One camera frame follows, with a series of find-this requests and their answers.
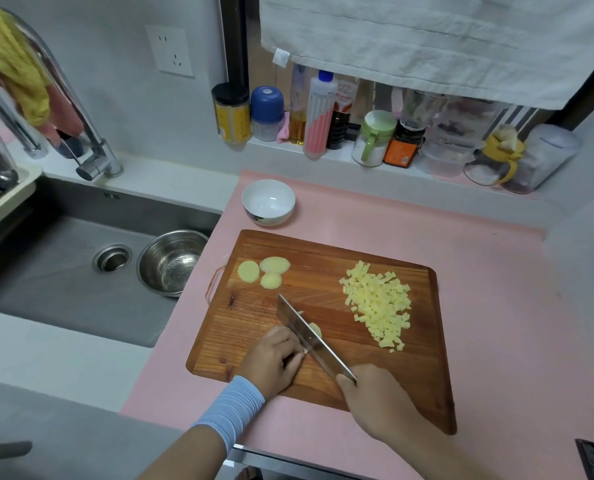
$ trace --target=knife blade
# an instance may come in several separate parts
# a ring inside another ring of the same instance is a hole
[[[349,367],[343,363],[324,340],[319,338],[308,325],[308,322],[297,313],[297,310],[281,294],[277,300],[277,316],[286,327],[290,328],[299,337],[301,345],[312,354],[329,376],[335,379],[337,374],[343,374],[357,384],[357,377]]]

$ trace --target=stainless steel sink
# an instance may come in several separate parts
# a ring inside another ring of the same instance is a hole
[[[176,300],[148,291],[136,261],[157,235],[210,236],[219,216],[42,177],[0,222],[0,312],[154,347]]]

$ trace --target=forearm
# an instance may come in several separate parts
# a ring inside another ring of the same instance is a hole
[[[424,480],[499,480],[422,417],[412,428],[399,428],[386,443]]]
[[[181,435],[137,480],[213,479],[226,456],[219,433],[200,424]]]

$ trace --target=blue lid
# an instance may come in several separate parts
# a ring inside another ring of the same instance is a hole
[[[320,70],[319,71],[319,80],[324,82],[330,82],[333,80],[334,74],[332,72],[328,72],[327,70]]]
[[[284,117],[284,95],[272,86],[254,88],[250,95],[250,117],[260,123],[278,123]]]

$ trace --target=pink countertop mat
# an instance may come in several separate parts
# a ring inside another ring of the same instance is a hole
[[[214,271],[242,229],[259,229],[241,192],[261,178],[282,180],[297,196],[289,221],[264,230],[436,271],[457,444],[504,479],[585,477],[574,439],[594,441],[594,362],[581,321],[557,293],[538,231],[247,171],[123,414],[186,429],[225,387],[185,364]],[[267,404],[239,442],[351,474],[419,478],[350,413],[288,397]]]

